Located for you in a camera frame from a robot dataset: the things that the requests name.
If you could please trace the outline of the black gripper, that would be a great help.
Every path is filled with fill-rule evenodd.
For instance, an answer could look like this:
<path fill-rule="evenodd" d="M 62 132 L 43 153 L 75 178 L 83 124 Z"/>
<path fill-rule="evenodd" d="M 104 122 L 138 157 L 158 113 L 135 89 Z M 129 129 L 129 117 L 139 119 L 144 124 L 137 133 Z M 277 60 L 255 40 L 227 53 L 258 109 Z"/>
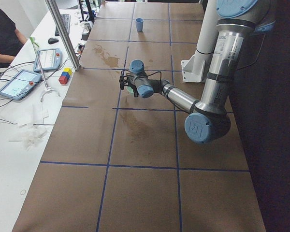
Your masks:
<path fill-rule="evenodd" d="M 134 97 L 138 97 L 138 90 L 134 83 L 135 77 L 136 75 L 133 73 L 127 73 L 127 74 L 123 73 L 119 77 L 119 85 L 120 85 L 121 90 L 124 90 L 125 87 L 131 87 L 134 91 Z"/>

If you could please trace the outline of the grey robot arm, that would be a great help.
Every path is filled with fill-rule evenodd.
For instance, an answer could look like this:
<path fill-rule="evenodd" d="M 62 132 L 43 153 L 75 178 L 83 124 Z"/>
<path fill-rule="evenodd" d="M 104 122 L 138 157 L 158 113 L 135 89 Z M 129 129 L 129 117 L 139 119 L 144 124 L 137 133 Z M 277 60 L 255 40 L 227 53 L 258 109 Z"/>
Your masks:
<path fill-rule="evenodd" d="M 203 82 L 202 97 L 185 93 L 164 79 L 150 79 L 140 60 L 133 60 L 119 78 L 121 89 L 130 87 L 135 97 L 159 93 L 185 111 L 187 136 L 204 144 L 226 135 L 231 122 L 225 102 L 233 83 L 241 50 L 249 35 L 264 33 L 275 24 L 274 0 L 210 0 L 195 54 L 182 61 L 185 82 Z"/>

